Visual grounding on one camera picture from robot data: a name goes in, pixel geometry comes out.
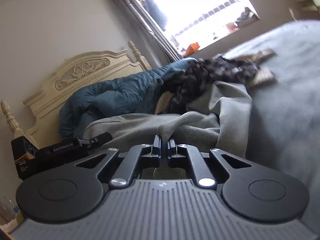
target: cream wooden headboard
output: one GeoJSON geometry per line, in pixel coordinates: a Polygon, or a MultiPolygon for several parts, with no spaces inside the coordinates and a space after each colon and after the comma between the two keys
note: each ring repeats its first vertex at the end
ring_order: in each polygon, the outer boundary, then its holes
{"type": "Polygon", "coordinates": [[[23,103],[29,106],[36,118],[35,125],[23,132],[9,105],[1,101],[1,109],[14,137],[25,136],[37,148],[61,141],[58,133],[59,111],[65,101],[81,87],[103,80],[128,76],[151,69],[148,61],[140,54],[133,42],[128,45],[137,59],[132,63],[127,50],[120,52],[93,51],[66,60],[43,82],[41,89],[23,103]]]}

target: gray ribbed surface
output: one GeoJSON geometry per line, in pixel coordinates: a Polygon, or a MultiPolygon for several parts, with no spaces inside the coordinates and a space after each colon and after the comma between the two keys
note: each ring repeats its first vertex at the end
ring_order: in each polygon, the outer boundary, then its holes
{"type": "Polygon", "coordinates": [[[261,225],[241,219],[221,204],[215,191],[190,180],[137,180],[128,189],[111,191],[91,215],[67,224],[26,220],[12,233],[16,240],[314,240],[298,220],[261,225]]]}

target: puffy blue jacket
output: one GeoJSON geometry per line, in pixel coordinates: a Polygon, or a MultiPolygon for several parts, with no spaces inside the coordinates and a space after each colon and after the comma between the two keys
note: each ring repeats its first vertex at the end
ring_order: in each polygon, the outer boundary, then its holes
{"type": "Polygon", "coordinates": [[[153,114],[163,82],[188,68],[194,58],[127,77],[106,80],[77,90],[60,110],[59,133],[82,138],[93,121],[129,113],[153,114]]]}

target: gray curtain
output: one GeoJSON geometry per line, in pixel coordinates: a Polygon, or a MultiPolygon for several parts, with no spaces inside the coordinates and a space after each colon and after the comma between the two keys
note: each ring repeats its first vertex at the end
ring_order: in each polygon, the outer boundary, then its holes
{"type": "Polygon", "coordinates": [[[123,10],[127,12],[132,24],[140,33],[143,33],[162,65],[181,59],[181,55],[164,36],[162,30],[154,19],[148,14],[138,0],[116,0],[123,10]]]}

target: metal screw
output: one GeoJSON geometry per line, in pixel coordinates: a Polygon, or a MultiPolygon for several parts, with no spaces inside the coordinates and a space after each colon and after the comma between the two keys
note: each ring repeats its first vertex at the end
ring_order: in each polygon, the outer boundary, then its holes
{"type": "Polygon", "coordinates": [[[118,178],[118,179],[112,179],[110,181],[110,183],[113,186],[123,186],[123,185],[127,184],[127,181],[125,179],[118,178]]]}
{"type": "Polygon", "coordinates": [[[199,185],[203,187],[211,187],[215,184],[216,182],[213,179],[210,178],[204,178],[199,180],[199,185]]]}

